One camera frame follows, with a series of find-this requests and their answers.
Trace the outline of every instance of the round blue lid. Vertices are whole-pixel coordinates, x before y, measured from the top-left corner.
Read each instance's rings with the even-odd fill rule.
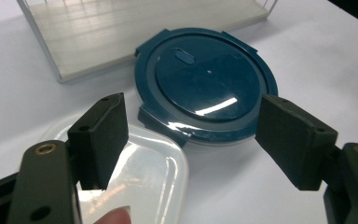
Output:
[[[179,145],[255,134],[263,94],[278,94],[256,50],[227,33],[164,30],[136,50],[138,119]]]

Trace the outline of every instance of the white table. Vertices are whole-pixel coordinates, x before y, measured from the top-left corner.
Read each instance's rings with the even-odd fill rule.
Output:
[[[267,21],[230,32],[259,50],[280,96],[358,142],[358,20],[326,0],[280,1]],[[96,77],[57,82],[15,1],[0,0],[0,178],[48,127],[124,91],[129,122],[140,101],[133,64]],[[188,145],[193,150],[196,146]],[[323,193],[301,192],[255,140],[187,152],[190,168],[181,223],[326,223]]]

